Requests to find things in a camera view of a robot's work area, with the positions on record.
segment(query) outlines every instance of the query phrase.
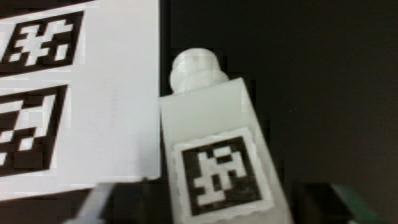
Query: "white cardboard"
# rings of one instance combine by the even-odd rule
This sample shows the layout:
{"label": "white cardboard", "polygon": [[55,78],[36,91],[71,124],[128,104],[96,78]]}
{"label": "white cardboard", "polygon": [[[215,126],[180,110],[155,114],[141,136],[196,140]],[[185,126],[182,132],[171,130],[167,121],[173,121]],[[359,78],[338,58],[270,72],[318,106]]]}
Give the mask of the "white cardboard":
{"label": "white cardboard", "polygon": [[0,96],[68,85],[50,170],[0,177],[0,200],[160,175],[159,0],[98,0],[0,20],[84,11],[73,65],[0,78]]}

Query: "printed marker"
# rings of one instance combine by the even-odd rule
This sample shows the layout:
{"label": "printed marker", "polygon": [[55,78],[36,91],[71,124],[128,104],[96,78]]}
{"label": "printed marker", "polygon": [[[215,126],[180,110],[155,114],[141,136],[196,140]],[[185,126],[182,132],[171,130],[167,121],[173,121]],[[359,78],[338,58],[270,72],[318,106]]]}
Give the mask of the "printed marker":
{"label": "printed marker", "polygon": [[292,224],[242,78],[214,53],[189,49],[173,64],[175,94],[160,99],[176,224]]}

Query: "white cap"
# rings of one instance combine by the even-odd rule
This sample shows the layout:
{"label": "white cap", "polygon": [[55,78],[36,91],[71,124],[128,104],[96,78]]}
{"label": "white cap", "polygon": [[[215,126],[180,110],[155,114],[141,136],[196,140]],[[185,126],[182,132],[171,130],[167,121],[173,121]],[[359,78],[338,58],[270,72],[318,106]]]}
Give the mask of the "white cap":
{"label": "white cap", "polygon": [[203,48],[183,51],[173,62],[171,88],[175,94],[217,85],[228,80],[214,52]]}

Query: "black background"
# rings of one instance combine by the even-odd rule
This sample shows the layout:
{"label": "black background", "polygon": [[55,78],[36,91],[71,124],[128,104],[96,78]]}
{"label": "black background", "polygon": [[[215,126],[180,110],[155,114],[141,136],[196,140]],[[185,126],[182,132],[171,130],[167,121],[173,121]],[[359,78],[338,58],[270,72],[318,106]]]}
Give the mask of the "black background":
{"label": "black background", "polygon": [[[160,2],[162,95],[178,52],[214,49],[247,80],[288,196],[295,181],[350,184],[398,223],[397,0]],[[59,223],[86,194],[2,203],[0,223]]]}

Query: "black square pattern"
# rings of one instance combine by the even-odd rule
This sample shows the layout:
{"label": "black square pattern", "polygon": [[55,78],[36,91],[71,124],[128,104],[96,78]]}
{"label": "black square pattern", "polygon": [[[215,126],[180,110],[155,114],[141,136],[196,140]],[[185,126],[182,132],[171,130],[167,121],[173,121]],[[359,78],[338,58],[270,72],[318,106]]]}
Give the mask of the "black square pattern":
{"label": "black square pattern", "polygon": [[192,216],[262,200],[244,137],[183,151]]}
{"label": "black square pattern", "polygon": [[73,64],[84,11],[22,22],[0,62],[0,77]]}
{"label": "black square pattern", "polygon": [[66,88],[0,96],[0,176],[50,169]]}

